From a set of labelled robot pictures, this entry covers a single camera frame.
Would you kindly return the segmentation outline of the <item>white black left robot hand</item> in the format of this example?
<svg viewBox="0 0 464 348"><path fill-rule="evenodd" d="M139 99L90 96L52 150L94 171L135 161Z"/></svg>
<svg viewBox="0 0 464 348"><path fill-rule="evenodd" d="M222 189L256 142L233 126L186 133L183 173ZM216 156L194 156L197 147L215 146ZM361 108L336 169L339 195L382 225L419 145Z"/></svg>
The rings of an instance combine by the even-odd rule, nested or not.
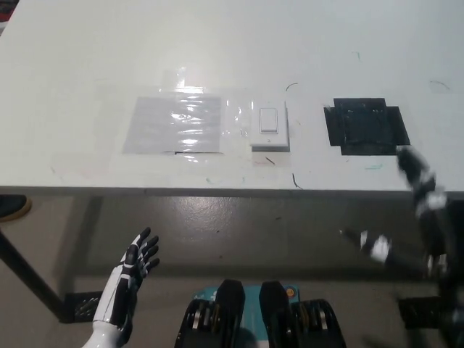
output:
<svg viewBox="0 0 464 348"><path fill-rule="evenodd" d="M131 327L138 290L160 259L158 236L150 236L147 227L130 243L119 263L113 268L100 297L94 320L108 323L119 331Z"/></svg>

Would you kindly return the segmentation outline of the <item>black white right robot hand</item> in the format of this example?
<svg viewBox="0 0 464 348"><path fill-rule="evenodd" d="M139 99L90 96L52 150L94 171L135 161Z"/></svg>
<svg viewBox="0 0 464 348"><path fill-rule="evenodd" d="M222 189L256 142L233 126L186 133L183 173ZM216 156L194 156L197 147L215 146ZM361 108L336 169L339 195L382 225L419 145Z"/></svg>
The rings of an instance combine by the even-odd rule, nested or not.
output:
<svg viewBox="0 0 464 348"><path fill-rule="evenodd" d="M422 254L395 246L383 234L351 228L339 233L361 253L386 268L438 282L457 283L463 275L463 238L452 218L452 200L437 185L435 172L414 148L401 146L396 157L412 194Z"/></svg>

